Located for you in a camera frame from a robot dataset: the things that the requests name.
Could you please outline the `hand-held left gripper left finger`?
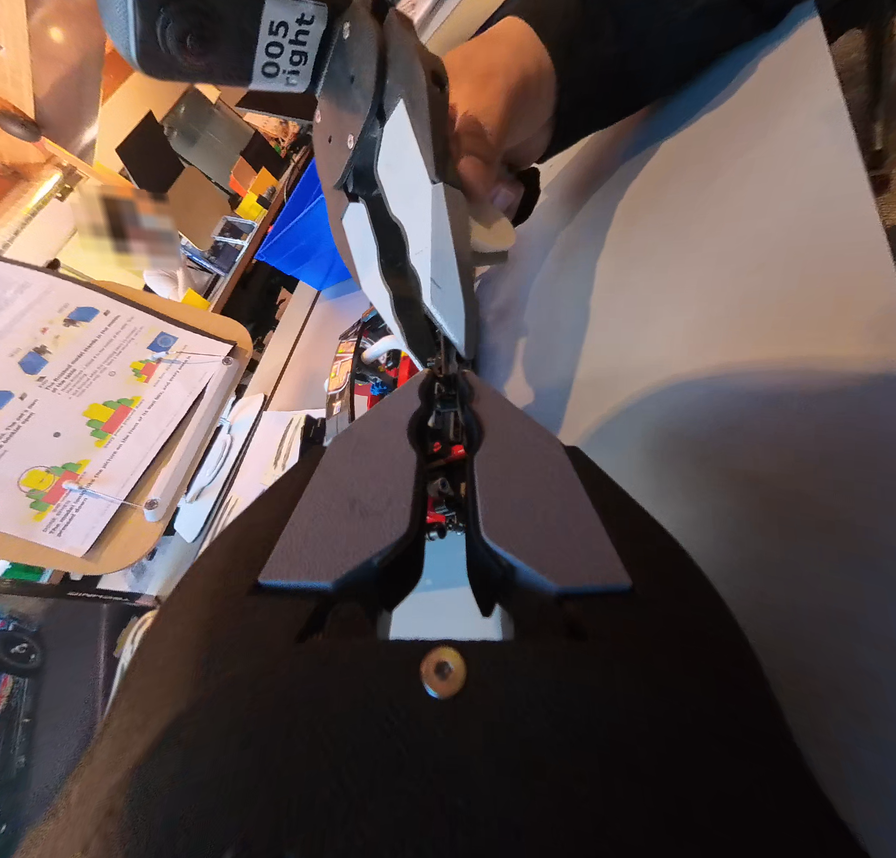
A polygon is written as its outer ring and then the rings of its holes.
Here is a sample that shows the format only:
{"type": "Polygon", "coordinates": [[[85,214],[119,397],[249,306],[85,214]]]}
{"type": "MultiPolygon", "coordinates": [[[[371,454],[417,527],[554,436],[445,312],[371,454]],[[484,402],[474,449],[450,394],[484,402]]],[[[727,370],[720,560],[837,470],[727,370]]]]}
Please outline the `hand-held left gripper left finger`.
{"type": "Polygon", "coordinates": [[[421,371],[332,439],[257,582],[391,611],[420,580],[427,513],[421,371]]]}

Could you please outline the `blue storage bin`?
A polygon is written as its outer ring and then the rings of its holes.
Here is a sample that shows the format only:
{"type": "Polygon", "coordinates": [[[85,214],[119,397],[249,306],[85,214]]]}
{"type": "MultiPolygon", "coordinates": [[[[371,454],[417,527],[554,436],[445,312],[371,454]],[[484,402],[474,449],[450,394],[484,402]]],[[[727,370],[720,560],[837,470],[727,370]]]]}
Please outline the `blue storage bin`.
{"type": "Polygon", "coordinates": [[[316,160],[310,160],[254,257],[317,291],[352,279],[330,230],[316,160]]]}

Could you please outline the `brick building instruction sheet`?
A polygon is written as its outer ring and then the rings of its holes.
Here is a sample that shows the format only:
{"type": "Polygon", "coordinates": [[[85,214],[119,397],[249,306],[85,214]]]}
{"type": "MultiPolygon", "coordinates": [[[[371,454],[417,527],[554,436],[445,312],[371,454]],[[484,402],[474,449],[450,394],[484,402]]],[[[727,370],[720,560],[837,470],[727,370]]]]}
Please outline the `brick building instruction sheet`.
{"type": "Polygon", "coordinates": [[[2,534],[85,556],[232,345],[2,261],[2,534]]]}

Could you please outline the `black toy set box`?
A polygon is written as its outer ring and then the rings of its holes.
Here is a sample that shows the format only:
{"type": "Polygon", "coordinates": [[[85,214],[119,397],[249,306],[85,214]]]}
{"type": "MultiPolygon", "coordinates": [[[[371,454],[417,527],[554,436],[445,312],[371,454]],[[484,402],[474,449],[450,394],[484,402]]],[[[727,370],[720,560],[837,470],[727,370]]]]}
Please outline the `black toy set box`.
{"type": "Polygon", "coordinates": [[[2,828],[50,806],[104,716],[128,626],[160,603],[126,575],[2,576],[2,828]]]}

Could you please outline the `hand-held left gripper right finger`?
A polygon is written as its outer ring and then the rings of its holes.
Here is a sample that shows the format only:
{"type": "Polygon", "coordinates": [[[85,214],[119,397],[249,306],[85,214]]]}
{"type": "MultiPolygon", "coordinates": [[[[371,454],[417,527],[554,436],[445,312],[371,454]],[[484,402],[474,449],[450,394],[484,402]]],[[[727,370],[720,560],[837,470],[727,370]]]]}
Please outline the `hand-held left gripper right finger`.
{"type": "Polygon", "coordinates": [[[466,562],[480,612],[522,593],[548,601],[632,589],[566,446],[472,372],[462,379],[466,562]]]}

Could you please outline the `person's right hand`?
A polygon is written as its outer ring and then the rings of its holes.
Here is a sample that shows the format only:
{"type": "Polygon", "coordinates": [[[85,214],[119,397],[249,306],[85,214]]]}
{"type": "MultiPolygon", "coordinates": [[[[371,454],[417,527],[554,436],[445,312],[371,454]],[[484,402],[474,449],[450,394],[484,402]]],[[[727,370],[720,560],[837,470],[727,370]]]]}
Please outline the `person's right hand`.
{"type": "Polygon", "coordinates": [[[553,130],[554,65],[532,27],[508,16],[442,57],[452,151],[464,193],[511,219],[518,172],[543,156],[553,130]]]}

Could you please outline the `grey desk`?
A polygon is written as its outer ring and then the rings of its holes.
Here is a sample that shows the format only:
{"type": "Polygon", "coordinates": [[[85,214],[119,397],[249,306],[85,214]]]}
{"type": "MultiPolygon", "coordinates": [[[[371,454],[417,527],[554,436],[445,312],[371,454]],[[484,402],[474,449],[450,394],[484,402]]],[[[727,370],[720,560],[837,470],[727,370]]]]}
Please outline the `grey desk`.
{"type": "Polygon", "coordinates": [[[549,161],[478,374],[685,547],[894,856],[894,266],[807,3],[549,161]]]}

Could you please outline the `toy brick car assembly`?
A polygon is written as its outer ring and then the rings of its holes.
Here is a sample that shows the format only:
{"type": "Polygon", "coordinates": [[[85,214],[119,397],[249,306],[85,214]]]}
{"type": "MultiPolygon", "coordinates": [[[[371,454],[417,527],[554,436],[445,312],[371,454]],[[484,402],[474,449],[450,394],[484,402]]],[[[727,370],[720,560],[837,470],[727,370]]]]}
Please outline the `toy brick car assembly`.
{"type": "MultiPolygon", "coordinates": [[[[328,446],[361,412],[381,403],[419,372],[380,313],[369,306],[341,333],[335,349],[326,382],[322,444],[328,446]]],[[[427,539],[465,534],[469,438],[459,393],[446,377],[436,379],[433,410],[421,438],[427,465],[427,539]]]]}

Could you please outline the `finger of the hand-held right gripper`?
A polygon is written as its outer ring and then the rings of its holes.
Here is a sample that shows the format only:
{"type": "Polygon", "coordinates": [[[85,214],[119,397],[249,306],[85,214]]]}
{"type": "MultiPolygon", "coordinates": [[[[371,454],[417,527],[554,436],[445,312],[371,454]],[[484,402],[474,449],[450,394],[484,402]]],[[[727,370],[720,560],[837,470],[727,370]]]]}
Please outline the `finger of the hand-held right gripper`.
{"type": "Polygon", "coordinates": [[[433,367],[438,334],[443,333],[438,300],[441,286],[433,275],[441,259],[442,214],[432,199],[421,204],[427,222],[412,219],[408,235],[393,220],[384,201],[349,198],[342,211],[357,281],[392,334],[421,367],[433,367]]]}
{"type": "Polygon", "coordinates": [[[403,98],[386,120],[376,174],[406,238],[422,310],[461,358],[474,359],[478,331],[468,203],[459,189],[434,180],[403,98]]]}

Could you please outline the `person's right forearm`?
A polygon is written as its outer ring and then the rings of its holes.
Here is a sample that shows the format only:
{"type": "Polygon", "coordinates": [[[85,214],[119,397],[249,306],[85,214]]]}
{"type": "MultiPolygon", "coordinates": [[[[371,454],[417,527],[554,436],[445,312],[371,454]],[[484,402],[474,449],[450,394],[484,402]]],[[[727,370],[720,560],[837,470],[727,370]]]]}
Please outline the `person's right forearm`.
{"type": "Polygon", "coordinates": [[[666,99],[807,0],[509,0],[554,68],[546,159],[666,99]]]}

